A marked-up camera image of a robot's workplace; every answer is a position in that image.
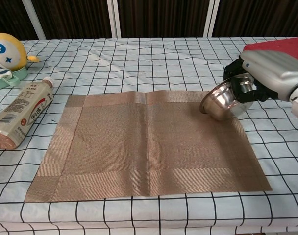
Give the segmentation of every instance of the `plush toy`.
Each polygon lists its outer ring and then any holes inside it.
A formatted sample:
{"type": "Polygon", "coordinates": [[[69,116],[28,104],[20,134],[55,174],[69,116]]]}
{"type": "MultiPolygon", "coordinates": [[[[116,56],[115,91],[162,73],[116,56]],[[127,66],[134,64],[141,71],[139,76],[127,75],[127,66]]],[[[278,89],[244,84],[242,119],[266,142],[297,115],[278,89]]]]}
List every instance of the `plush toy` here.
{"type": "Polygon", "coordinates": [[[27,60],[39,61],[37,56],[27,56],[18,39],[7,33],[0,33],[0,78],[11,78],[12,72],[26,66],[27,60]]]}

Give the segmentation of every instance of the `table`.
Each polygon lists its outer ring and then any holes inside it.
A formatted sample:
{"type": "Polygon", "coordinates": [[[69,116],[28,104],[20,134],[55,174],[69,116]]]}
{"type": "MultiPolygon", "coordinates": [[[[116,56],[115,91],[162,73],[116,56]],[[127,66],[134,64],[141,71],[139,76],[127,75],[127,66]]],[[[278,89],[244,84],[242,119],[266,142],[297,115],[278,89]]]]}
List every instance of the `table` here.
{"type": "Polygon", "coordinates": [[[298,231],[298,119],[288,102],[256,102],[239,117],[273,191],[23,203],[70,94],[202,91],[223,78],[244,45],[275,38],[129,38],[24,41],[39,63],[0,90],[0,111],[20,88],[55,79],[52,104],[14,151],[0,150],[0,235],[227,235],[298,231]]]}

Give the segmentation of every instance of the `dark curtain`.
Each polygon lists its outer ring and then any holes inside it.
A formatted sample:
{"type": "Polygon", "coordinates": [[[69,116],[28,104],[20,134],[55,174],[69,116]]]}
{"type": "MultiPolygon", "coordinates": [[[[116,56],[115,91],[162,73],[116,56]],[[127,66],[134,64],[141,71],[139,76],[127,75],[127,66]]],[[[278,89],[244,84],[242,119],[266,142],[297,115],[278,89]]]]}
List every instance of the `dark curtain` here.
{"type": "Polygon", "coordinates": [[[19,40],[38,39],[21,0],[0,0],[0,33],[19,40]]]}
{"type": "Polygon", "coordinates": [[[221,0],[213,37],[298,37],[298,0],[221,0]]]}
{"type": "Polygon", "coordinates": [[[111,38],[106,0],[32,0],[47,39],[111,38]]]}
{"type": "Polygon", "coordinates": [[[209,0],[118,0],[122,37],[202,37],[209,0]]]}

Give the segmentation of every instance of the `bottle cap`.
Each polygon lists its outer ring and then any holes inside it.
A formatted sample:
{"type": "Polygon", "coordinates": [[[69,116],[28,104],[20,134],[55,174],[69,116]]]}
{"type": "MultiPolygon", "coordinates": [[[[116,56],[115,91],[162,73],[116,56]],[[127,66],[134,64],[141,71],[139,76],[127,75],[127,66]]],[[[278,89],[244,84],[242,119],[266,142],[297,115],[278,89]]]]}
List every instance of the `bottle cap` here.
{"type": "Polygon", "coordinates": [[[43,81],[45,80],[45,81],[48,81],[48,82],[50,82],[51,84],[52,84],[52,87],[54,86],[54,79],[53,78],[51,78],[51,77],[45,77],[44,79],[42,79],[43,81]]]}

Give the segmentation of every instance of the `metal bowl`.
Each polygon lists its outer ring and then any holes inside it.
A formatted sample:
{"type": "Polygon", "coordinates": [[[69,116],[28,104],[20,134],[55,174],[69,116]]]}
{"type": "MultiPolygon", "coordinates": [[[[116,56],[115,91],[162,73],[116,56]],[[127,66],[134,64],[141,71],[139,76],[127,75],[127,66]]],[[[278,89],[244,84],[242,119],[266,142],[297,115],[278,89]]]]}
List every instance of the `metal bowl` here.
{"type": "MultiPolygon", "coordinates": [[[[234,77],[241,79],[240,85],[243,92],[252,90],[254,80],[249,74],[234,77]]],[[[231,78],[217,85],[205,96],[199,107],[203,114],[209,114],[214,119],[223,121],[241,115],[252,105],[252,102],[242,104],[236,100],[230,80],[231,78]]]]}

